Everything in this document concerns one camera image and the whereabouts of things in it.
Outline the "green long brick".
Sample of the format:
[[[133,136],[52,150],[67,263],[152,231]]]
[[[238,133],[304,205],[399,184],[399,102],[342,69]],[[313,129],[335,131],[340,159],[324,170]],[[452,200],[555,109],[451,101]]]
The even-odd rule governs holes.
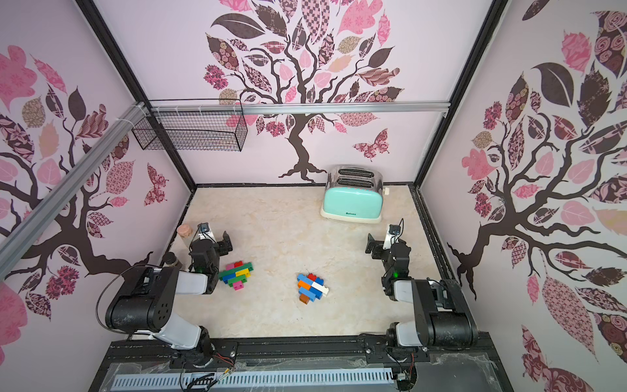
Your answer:
[[[220,274],[219,274],[219,278],[221,279],[223,276],[225,276],[227,274],[236,274],[239,270],[244,270],[244,269],[249,269],[250,271],[254,270],[254,268],[253,268],[251,263],[243,263],[243,266],[240,266],[240,267],[237,267],[237,268],[235,267],[235,268],[233,268],[231,270],[221,271]]]

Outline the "small light blue brick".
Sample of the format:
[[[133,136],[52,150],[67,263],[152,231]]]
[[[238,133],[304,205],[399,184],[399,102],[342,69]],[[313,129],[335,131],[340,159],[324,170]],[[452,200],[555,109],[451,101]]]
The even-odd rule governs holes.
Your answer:
[[[310,287],[309,289],[305,287],[299,288],[299,293],[302,296],[308,297],[311,301],[320,300],[323,298],[323,293],[320,290],[315,289],[314,287]]]

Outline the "white brick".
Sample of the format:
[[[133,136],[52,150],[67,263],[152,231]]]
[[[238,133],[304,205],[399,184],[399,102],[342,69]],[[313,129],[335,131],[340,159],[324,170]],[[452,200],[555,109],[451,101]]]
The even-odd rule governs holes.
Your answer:
[[[324,287],[323,285],[318,284],[317,282],[312,282],[312,287],[320,291],[321,294],[323,294],[325,297],[328,295],[329,289],[327,287]]]

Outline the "light blue large brick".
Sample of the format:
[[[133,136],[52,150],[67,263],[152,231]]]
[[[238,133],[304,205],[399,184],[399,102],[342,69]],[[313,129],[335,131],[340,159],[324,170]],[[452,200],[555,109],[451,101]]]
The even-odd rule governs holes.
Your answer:
[[[302,282],[303,284],[305,284],[306,286],[310,287],[314,282],[309,279],[307,276],[303,275],[303,274],[299,274],[297,276],[297,280],[298,282]]]

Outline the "yellow small brick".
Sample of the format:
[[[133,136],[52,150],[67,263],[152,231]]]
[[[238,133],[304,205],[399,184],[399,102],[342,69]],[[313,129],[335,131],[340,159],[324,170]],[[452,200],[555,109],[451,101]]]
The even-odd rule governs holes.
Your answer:
[[[242,269],[236,273],[236,276],[244,276],[246,278],[249,278],[251,276],[251,271],[249,269]]]

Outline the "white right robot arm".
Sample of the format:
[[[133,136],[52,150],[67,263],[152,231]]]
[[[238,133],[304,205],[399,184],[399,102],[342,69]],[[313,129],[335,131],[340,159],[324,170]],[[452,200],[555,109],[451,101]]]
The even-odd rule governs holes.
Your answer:
[[[390,325],[388,346],[462,350],[477,344],[478,328],[457,281],[411,277],[411,248],[398,236],[380,241],[368,235],[365,253],[382,262],[384,294],[413,309],[413,320]]]

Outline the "blue long brick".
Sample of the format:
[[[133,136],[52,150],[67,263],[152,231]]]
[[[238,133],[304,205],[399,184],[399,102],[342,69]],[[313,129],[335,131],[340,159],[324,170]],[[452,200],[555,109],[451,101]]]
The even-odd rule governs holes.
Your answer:
[[[227,275],[223,276],[221,279],[225,283],[228,283],[230,281],[230,279],[234,279],[235,277],[236,277],[236,274],[227,274]]]

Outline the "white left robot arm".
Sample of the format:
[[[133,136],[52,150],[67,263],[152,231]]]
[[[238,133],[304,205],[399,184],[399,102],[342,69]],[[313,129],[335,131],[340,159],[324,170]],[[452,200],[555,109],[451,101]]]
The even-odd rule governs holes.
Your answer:
[[[110,330],[130,335],[145,334],[168,343],[178,351],[197,351],[213,356],[215,350],[206,328],[192,324],[173,309],[177,295],[208,296],[218,284],[220,258],[233,251],[230,236],[216,241],[200,232],[191,242],[191,270],[164,266],[133,267],[104,314]]]

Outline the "bright green brick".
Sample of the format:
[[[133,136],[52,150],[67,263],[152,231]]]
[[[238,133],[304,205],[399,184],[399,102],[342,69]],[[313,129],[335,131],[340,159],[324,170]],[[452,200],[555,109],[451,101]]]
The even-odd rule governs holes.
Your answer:
[[[234,286],[236,283],[246,283],[247,282],[247,276],[246,275],[239,275],[234,277],[233,279],[229,279],[228,280],[228,285],[230,286]]]

